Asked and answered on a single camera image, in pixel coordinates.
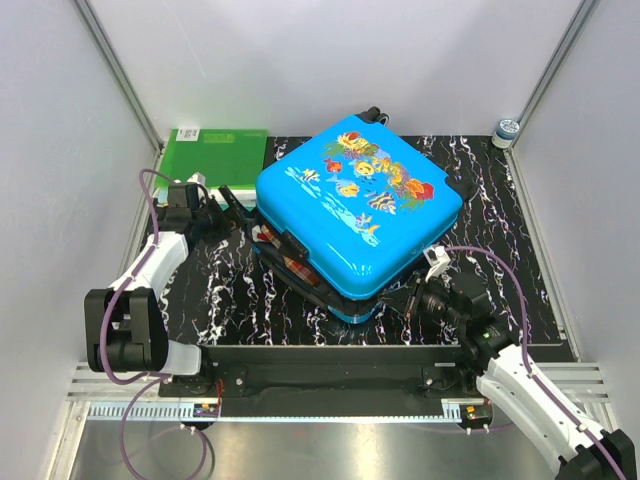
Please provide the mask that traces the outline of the brown plaid shirt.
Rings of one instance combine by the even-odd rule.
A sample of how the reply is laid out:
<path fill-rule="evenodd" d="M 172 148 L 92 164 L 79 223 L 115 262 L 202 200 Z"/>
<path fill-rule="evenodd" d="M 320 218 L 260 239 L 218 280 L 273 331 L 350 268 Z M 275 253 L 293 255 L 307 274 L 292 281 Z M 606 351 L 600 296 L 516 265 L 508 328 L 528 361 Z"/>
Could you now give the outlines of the brown plaid shirt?
<path fill-rule="evenodd" d="M 285 267 L 293 274 L 295 274 L 300 280 L 310 286 L 316 286 L 320 283 L 318 276 L 313 273 L 309 268 L 294 260 L 291 256 L 285 253 L 285 248 L 282 242 L 273 234 L 273 232 L 266 225 L 259 225 L 252 229 L 252 235 L 255 240 L 261 243 L 269 243 L 273 246 L 280 256 Z"/>

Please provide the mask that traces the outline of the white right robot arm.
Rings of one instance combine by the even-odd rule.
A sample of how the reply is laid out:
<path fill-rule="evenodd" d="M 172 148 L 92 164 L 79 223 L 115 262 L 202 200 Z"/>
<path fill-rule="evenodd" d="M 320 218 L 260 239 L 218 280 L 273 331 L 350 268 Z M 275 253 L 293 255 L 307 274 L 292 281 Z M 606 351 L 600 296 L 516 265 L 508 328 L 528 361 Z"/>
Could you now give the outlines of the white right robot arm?
<path fill-rule="evenodd" d="M 457 274 L 444 283 L 413 275 L 382 299 L 408 321 L 427 318 L 454 328 L 461 348 L 457 390 L 480 394 L 502 410 L 556 478 L 637 478 L 632 439 L 620 429 L 607 431 L 548 379 L 517 329 L 491 313 L 478 277 Z"/>

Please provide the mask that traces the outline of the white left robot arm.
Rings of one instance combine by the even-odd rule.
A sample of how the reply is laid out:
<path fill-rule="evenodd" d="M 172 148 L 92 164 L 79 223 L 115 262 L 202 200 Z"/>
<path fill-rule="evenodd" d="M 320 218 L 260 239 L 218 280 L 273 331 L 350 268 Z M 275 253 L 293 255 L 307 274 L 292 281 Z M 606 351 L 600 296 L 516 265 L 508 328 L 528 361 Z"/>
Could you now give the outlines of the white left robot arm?
<path fill-rule="evenodd" d="M 125 273 L 109 287 L 92 289 L 84 299 L 88 364 L 112 382 L 143 376 L 181 376 L 196 396 L 215 386 L 216 372 L 195 345 L 168 337 L 158 304 L 168 281 L 203 240 L 221 242 L 245 223 L 247 209 L 227 186 L 218 188 L 226 206 L 198 183 L 174 183 L 166 203 L 152 204 L 152 233 Z"/>

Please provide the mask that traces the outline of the blue suitcase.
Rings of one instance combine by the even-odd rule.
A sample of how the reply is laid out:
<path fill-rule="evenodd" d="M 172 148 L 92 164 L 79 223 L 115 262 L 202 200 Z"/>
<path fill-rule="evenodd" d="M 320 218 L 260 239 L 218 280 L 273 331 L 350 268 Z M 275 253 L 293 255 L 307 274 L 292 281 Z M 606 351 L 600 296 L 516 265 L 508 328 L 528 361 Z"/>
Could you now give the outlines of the blue suitcase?
<path fill-rule="evenodd" d="M 257 258 L 290 288 L 345 323 L 366 322 L 446 235 L 477 188 L 391 131 L 377 107 L 350 115 L 258 176 L 247 228 Z M 253 238 L 266 225 L 320 279 L 310 286 Z"/>

